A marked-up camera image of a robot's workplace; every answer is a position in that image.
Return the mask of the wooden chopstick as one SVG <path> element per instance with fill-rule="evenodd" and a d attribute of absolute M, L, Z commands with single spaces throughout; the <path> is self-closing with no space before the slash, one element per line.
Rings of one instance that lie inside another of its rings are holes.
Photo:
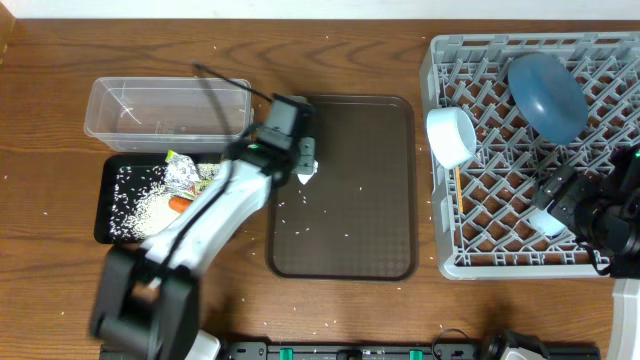
<path fill-rule="evenodd" d="M 460 167 L 456 166 L 454 168 L 454 175 L 455 175 L 455 184 L 456 184 L 456 203 L 458 206 L 458 212 L 459 214 L 463 214 L 464 213 L 464 204 L 463 204 L 463 195 L 462 195 L 462 186 L 461 186 L 461 173 L 460 173 Z"/>

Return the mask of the orange carrot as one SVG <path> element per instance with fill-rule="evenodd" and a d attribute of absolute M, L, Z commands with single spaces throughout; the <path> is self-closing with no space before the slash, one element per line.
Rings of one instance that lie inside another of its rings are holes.
<path fill-rule="evenodd" d="M 174 196 L 169 200 L 169 207 L 177 213 L 184 213 L 191 204 L 192 200 L 179 196 Z"/>

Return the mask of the light blue cup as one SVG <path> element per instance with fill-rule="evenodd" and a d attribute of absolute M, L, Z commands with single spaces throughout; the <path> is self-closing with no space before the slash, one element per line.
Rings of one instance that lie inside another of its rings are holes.
<path fill-rule="evenodd" d="M 528 222 L 534 230 L 548 237 L 557 236 L 567 229 L 560 221 L 538 208 L 533 208 Z"/>

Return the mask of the white napkin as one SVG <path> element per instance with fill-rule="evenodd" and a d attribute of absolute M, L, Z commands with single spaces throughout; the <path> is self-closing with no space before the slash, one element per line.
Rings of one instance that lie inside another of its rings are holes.
<path fill-rule="evenodd" d="M 317 173 L 318 168 L 319 168 L 319 163 L 318 163 L 317 160 L 315 160 L 313 162 L 313 165 L 311 166 L 311 172 L 310 173 L 298 173 L 297 174 L 299 182 L 302 185 L 306 185 L 311 180 L 311 178 Z"/>

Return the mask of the dark blue plate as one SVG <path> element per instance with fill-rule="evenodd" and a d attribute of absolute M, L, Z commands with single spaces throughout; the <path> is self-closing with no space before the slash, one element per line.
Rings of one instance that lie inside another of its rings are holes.
<path fill-rule="evenodd" d="M 531 53 L 514 59 L 508 82 L 525 120 L 549 142 L 568 145 L 586 127 L 585 96 L 557 57 Z"/>

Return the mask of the aluminium foil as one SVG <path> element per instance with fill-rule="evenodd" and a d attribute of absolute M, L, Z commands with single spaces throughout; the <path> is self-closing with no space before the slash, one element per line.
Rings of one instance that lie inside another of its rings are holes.
<path fill-rule="evenodd" d="M 169 150 L 165 162 L 167 166 L 164 183 L 170 193 L 174 195 L 184 193 L 201 180 L 191 157 Z"/>

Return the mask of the yellow green candy wrapper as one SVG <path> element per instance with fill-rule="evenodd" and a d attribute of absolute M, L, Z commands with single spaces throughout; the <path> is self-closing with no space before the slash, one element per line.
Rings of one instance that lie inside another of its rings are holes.
<path fill-rule="evenodd" d="M 213 179 L 202 179 L 188 188 L 188 193 L 191 194 L 194 198 L 198 197 L 202 192 L 204 192 L 212 183 Z"/>

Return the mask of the light blue rice bowl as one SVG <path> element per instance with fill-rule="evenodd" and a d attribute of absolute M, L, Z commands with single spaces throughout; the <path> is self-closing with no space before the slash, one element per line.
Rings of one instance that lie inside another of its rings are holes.
<path fill-rule="evenodd" d="M 458 107 L 431 110 L 426 117 L 426 133 L 437 162 L 453 169 L 476 153 L 476 133 L 469 116 Z"/>

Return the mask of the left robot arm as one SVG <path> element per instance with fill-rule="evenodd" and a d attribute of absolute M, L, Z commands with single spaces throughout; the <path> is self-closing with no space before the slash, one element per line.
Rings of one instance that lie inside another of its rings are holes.
<path fill-rule="evenodd" d="M 255 139 L 228 145 L 212 185 L 184 213 L 137 249 L 113 246 L 90 334 L 135 359 L 216 358 L 220 341 L 200 327 L 200 279 L 292 174 L 312 173 L 313 115 L 306 98 L 274 95 Z"/>

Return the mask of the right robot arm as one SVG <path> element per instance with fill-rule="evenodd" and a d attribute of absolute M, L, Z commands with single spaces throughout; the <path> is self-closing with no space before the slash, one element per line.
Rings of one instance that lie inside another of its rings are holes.
<path fill-rule="evenodd" d="M 537 181 L 533 205 L 575 236 L 595 272 L 615 280 L 610 359 L 639 357 L 639 148 L 600 179 L 562 165 Z"/>

